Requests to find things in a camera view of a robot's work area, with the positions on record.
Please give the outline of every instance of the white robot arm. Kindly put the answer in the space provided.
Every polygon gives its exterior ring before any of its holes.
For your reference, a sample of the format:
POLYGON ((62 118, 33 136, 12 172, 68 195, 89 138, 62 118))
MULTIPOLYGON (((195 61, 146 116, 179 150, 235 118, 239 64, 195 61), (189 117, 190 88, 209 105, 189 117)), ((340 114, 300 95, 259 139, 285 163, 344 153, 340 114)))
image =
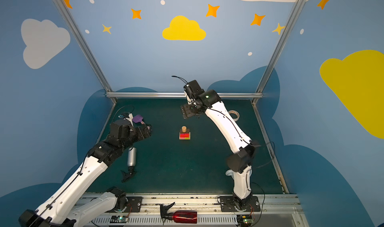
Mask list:
MULTIPOLYGON (((146 124, 133 127, 132 114, 113 122, 110 128, 107 139, 97 143, 87 153, 84 162, 56 193, 35 211, 24 211, 19 218, 22 227, 83 227, 106 211, 120 211, 127 206, 126 193, 113 187, 99 198, 73 209, 93 181, 120 157, 125 149, 151 136, 150 128, 146 124)), ((125 173, 123 181, 130 174, 125 173)))
POLYGON ((233 155, 227 158, 227 165, 234 180, 233 197, 235 206, 239 211, 246 208, 252 197, 250 176, 252 174, 251 162, 256 148, 260 147, 252 141, 229 115, 221 98, 214 90, 204 91, 196 80, 184 86, 188 103, 181 106, 183 117, 205 113, 216 124, 224 135, 233 155))

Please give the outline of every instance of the mounting plate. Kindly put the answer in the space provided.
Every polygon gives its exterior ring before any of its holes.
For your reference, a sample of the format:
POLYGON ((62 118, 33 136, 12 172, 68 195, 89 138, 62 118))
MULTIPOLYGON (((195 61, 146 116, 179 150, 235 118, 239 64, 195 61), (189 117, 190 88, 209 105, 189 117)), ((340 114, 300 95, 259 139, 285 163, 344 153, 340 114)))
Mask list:
MULTIPOLYGON (((127 198, 127 208, 121 213, 129 213, 129 211, 131 211, 131 213, 140 212, 141 202, 143 200, 143 197, 139 197, 139 196, 129 197, 129 196, 127 196, 126 198, 127 198)), ((120 212, 110 210, 110 211, 107 211, 107 213, 120 213, 120 212)))
MULTIPOLYGON (((218 199, 220 200, 221 212, 239 212, 235 208, 235 202, 233 201, 233 196, 219 196, 218 199)), ((245 212, 251 212, 251 205, 253 207, 254 212, 261 211, 259 199, 257 198, 257 196, 252 196, 252 199, 251 201, 249 201, 249 204, 245 212)))

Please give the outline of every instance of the green table surface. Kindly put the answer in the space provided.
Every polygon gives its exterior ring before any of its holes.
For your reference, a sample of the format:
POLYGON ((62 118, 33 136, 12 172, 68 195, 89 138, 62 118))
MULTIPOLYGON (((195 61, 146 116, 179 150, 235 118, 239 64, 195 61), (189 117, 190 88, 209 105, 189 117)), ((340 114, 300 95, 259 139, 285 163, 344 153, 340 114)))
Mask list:
MULTIPOLYGON (((228 111, 239 112, 236 123, 243 132, 262 145, 253 159, 251 181, 259 184, 266 194, 282 194, 250 101, 223 102, 228 111)), ((129 104, 135 107, 133 115, 142 115, 144 122, 152 125, 152 135, 134 144, 137 148, 136 174, 131 179, 121 182, 120 170, 128 170, 126 150, 87 192, 104 192, 116 186, 127 193, 231 194, 233 179, 225 175, 229 169, 225 160, 232 154, 228 142, 205 114, 183 119, 180 105, 185 103, 185 99, 119 99, 101 139, 106 138, 109 124, 118 119, 120 113, 131 111, 132 107, 126 106, 129 104), (179 139, 184 125, 191 131, 190 140, 179 139)), ((254 194, 262 194, 256 185, 251 187, 254 194)))

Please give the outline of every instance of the aluminum frame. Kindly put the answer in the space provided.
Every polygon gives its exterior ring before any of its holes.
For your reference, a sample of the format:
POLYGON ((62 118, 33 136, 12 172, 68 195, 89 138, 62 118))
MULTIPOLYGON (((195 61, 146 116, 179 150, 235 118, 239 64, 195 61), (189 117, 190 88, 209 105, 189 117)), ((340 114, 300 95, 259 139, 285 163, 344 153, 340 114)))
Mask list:
MULTIPOLYGON (((93 198, 99 197, 100 194, 96 193, 85 193, 77 201, 74 206, 78 208, 93 198)), ((172 211, 176 210, 196 210, 198 213, 198 218, 235 218, 237 214, 250 214, 250 212, 221 212, 220 205, 217 198, 219 196, 231 196, 223 194, 127 194, 127 196, 141 196, 143 197, 141 203, 141 210, 138 213, 131 213, 132 218, 140 218, 139 221, 129 222, 124 224, 125 226, 130 225, 162 225, 162 222, 157 221, 156 223, 149 223, 148 219, 159 219, 160 217, 160 204, 171 204, 175 202, 176 204, 171 208, 172 211)), ((273 214, 291 214, 293 220, 295 221, 296 227, 309 227, 308 222, 305 218, 303 209, 301 207, 300 201, 295 194, 266 194, 265 200, 264 195, 255 194, 259 198, 260 203, 264 201, 263 213, 262 215, 273 215, 273 214)), ((94 219, 94 222, 100 226, 112 226, 114 224, 109 224, 109 219, 112 215, 119 215, 117 213, 104 213, 99 217, 94 219)), ((174 222, 166 222, 167 225, 177 225, 174 222)), ((209 222, 199 222, 199 225, 223 225, 222 221, 209 221, 209 222)))
POLYGON ((264 90, 264 87, 269 79, 269 77, 272 74, 272 71, 280 57, 281 52, 283 51, 283 48, 288 40, 289 35, 292 32, 293 27, 295 26, 295 23, 297 19, 299 18, 299 15, 301 13, 301 10, 303 9, 303 6, 305 4, 305 0, 296 0, 295 4, 293 5, 293 8, 291 10, 291 13, 287 19, 287 22, 285 24, 285 28, 283 29, 283 33, 280 35, 279 41, 276 44, 275 50, 273 51, 272 57, 264 71, 264 74, 262 75, 262 78, 260 79, 259 85, 257 86, 256 92, 261 93, 264 90))
MULTIPOLYGON (((63 17, 65 23, 69 27, 70 31, 72 32, 74 38, 76 39, 77 43, 79 44, 81 50, 83 51, 85 57, 89 61, 89 64, 91 65, 92 69, 94 70, 96 76, 98 77, 99 81, 103 85, 103 88, 107 92, 112 92, 112 88, 109 85, 107 78, 105 77, 103 71, 101 70, 95 56, 93 55, 91 49, 89 48, 87 42, 85 41, 85 38, 81 34, 81 31, 79 27, 76 24, 76 21, 74 20, 72 14, 68 10, 68 7, 65 5, 63 0, 52 0, 53 3, 56 5, 57 9, 59 10, 61 16, 63 17)), ((111 98, 112 102, 115 104, 116 99, 111 98)))
POLYGON ((96 143, 100 142, 101 136, 102 136, 103 133, 104 133, 105 127, 107 126, 107 124, 108 124, 108 122, 109 122, 109 119, 111 118, 111 115, 112 115, 112 113, 113 113, 113 110, 115 110, 115 107, 116 107, 116 103, 113 103, 112 108, 111 108, 111 110, 109 111, 107 120, 105 121, 104 126, 103 126, 103 128, 101 129, 101 132, 100 132, 100 134, 99 134, 99 137, 98 137, 96 143))
POLYGON ((257 122, 259 123, 260 129, 262 131, 263 138, 264 138, 265 144, 266 144, 266 146, 268 148, 269 155, 271 156, 273 166, 275 167, 275 171, 276 171, 277 177, 279 178, 279 181, 280 181, 280 184, 281 184, 281 188, 283 189, 284 193, 289 194, 289 190, 288 190, 287 184, 285 183, 283 173, 281 172, 279 163, 277 162, 277 159, 276 159, 276 156, 275 156, 275 152, 274 152, 274 150, 272 148, 271 142, 269 141, 269 138, 268 138, 268 135, 266 133, 266 130, 265 130, 262 118, 261 118, 261 116, 259 114, 259 111, 257 110, 256 104, 252 103, 252 107, 253 107, 253 110, 255 111, 257 122))
MULTIPOLYGON (((258 99, 262 93, 217 93, 222 99, 258 99)), ((183 92, 107 92, 108 98, 185 99, 183 92)))

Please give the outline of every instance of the metal platform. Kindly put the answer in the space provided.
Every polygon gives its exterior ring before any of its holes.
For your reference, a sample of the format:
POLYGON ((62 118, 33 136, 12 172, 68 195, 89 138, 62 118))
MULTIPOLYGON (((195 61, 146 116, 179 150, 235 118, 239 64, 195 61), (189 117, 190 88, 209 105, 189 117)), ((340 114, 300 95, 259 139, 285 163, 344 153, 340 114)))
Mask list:
MULTIPOLYGON (((76 203, 74 208, 88 203, 100 194, 84 194, 76 203)), ((104 213, 93 220, 100 227, 108 226, 156 226, 156 225, 185 225, 166 220, 164 223, 160 218, 160 204, 168 205, 173 202, 176 204, 169 210, 196 210, 197 224, 194 226, 208 225, 237 225, 237 215, 250 215, 250 212, 221 212, 218 202, 219 196, 231 196, 223 194, 127 194, 128 197, 142 197, 141 210, 138 213, 130 213, 126 223, 111 223, 112 216, 121 215, 119 213, 104 213)), ((300 201, 294 194, 268 194, 257 196, 262 205, 262 216, 257 227, 263 226, 287 226, 287 227, 309 227, 300 201)), ((257 220, 260 212, 255 212, 257 220)))

